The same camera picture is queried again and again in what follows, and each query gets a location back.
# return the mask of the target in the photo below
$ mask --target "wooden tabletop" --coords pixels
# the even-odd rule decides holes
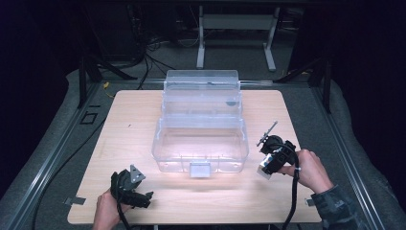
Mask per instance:
[[[243,118],[250,153],[238,173],[212,173],[190,178],[187,172],[160,172],[151,155],[156,123],[161,116],[162,91],[126,90],[116,95],[99,141],[80,184],[68,220],[92,223],[98,195],[110,187],[110,176],[134,164],[147,178],[137,193],[154,192],[147,209],[125,215],[138,224],[222,224],[284,222],[291,206],[292,177],[274,173],[266,180],[257,173],[264,155],[257,142],[263,133],[289,140],[300,149],[282,94],[277,90],[242,90]],[[305,204],[312,191],[298,186],[292,222],[321,221],[316,208]]]

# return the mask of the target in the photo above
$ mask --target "clear plastic box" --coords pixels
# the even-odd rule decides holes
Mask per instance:
[[[248,153],[237,71],[168,71],[152,146],[159,169],[238,173]]]

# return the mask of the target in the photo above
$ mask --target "gray sleeve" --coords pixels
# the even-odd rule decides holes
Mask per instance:
[[[338,185],[311,197],[324,229],[368,229],[359,218],[352,199]]]

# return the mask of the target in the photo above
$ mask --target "person's left hand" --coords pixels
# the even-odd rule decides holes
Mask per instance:
[[[130,205],[121,204],[123,213],[131,208]],[[98,197],[95,218],[93,220],[94,230],[112,229],[120,222],[119,212],[117,211],[117,201],[111,195],[110,189]]]

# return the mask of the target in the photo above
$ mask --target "hand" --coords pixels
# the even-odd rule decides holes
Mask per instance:
[[[121,204],[123,213],[131,208],[130,205]],[[98,197],[95,218],[93,221],[94,230],[113,229],[120,222],[119,212],[117,211],[117,201],[107,190]]]
[[[315,194],[320,194],[331,189],[334,185],[328,178],[325,167],[320,158],[307,149],[297,152],[301,171],[299,172],[299,183],[311,189]],[[286,173],[293,176],[295,166],[283,166],[278,173]]]

